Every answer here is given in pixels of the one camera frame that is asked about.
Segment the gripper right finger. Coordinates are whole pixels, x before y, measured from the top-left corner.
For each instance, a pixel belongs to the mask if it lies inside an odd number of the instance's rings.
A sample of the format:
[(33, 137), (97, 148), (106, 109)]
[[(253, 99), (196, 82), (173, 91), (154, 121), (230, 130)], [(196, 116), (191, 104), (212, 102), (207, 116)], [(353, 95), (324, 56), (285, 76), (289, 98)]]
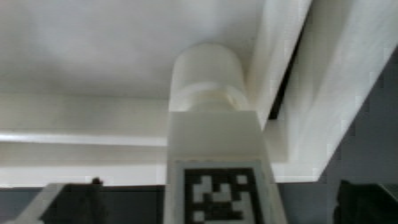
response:
[(398, 224), (398, 201), (379, 184), (342, 181), (335, 224)]

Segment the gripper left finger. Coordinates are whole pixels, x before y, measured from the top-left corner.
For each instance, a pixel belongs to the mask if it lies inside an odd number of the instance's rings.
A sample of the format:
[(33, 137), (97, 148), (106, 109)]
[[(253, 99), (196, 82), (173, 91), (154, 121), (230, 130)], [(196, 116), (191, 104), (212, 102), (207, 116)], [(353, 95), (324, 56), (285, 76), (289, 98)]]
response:
[(102, 189), (100, 178), (49, 184), (11, 224), (107, 224)]

